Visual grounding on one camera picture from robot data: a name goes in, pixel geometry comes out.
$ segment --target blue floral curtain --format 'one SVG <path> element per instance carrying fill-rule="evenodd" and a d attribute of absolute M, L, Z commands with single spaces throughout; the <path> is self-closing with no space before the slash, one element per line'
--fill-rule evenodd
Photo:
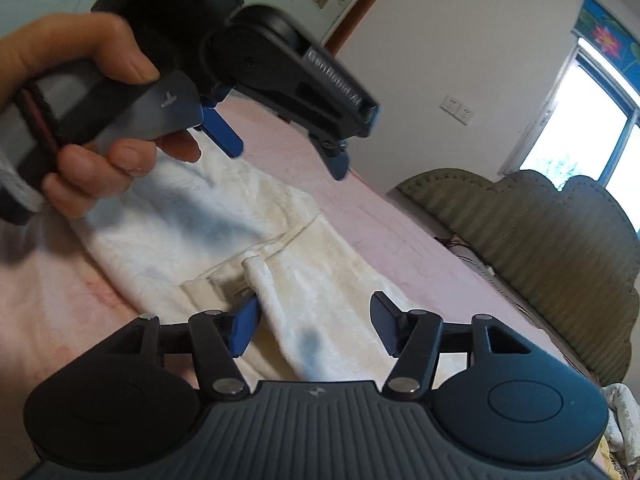
<path fill-rule="evenodd" d="M 575 32 L 597 48 L 640 93 L 640 42 L 595 0 L 584 0 Z"/>

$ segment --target finger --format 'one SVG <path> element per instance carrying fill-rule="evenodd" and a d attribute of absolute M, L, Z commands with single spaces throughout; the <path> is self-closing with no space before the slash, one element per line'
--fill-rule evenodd
<path fill-rule="evenodd" d="M 167 155 L 183 162 L 197 162 L 202 152 L 198 141 L 187 130 L 179 130 L 156 139 L 156 144 Z"/>
<path fill-rule="evenodd" d="M 119 139 L 109 149 L 107 160 L 130 176 L 145 176 L 156 165 L 158 150 L 148 140 Z"/>
<path fill-rule="evenodd" d="M 67 218 L 82 218 L 95 205 L 88 196 L 56 173 L 49 173 L 42 181 L 42 191 L 54 207 Z"/>
<path fill-rule="evenodd" d="M 60 150 L 57 162 L 62 177 L 95 198 L 124 193 L 133 181 L 106 158 L 75 144 Z"/>
<path fill-rule="evenodd" d="M 158 79 L 127 22 L 115 14 L 51 14 L 0 39 L 0 105 L 28 78 L 92 57 L 108 77 L 130 84 Z"/>

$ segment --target window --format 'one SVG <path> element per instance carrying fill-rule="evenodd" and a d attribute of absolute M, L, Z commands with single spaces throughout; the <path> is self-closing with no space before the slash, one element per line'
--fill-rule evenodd
<path fill-rule="evenodd" d="M 580 38 L 555 96 L 529 134 L 537 140 L 519 168 L 539 171 L 558 189 L 571 176 L 590 176 L 618 201 L 638 232 L 639 118 L 640 95 Z"/>

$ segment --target pink lotus flower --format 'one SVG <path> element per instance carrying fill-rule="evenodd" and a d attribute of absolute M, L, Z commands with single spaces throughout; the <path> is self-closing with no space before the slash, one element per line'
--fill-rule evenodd
<path fill-rule="evenodd" d="M 596 25 L 592 34 L 596 43 L 600 45 L 600 50 L 603 54 L 609 54 L 611 57 L 620 59 L 622 44 L 613 36 L 607 27 Z"/>

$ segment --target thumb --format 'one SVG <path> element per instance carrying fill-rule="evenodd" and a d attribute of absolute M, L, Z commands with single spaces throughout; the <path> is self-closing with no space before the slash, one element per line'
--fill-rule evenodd
<path fill-rule="evenodd" d="M 159 77 L 121 17 L 106 12 L 51 14 L 0 39 L 0 107 L 30 77 L 91 57 L 112 79 L 130 84 Z"/>

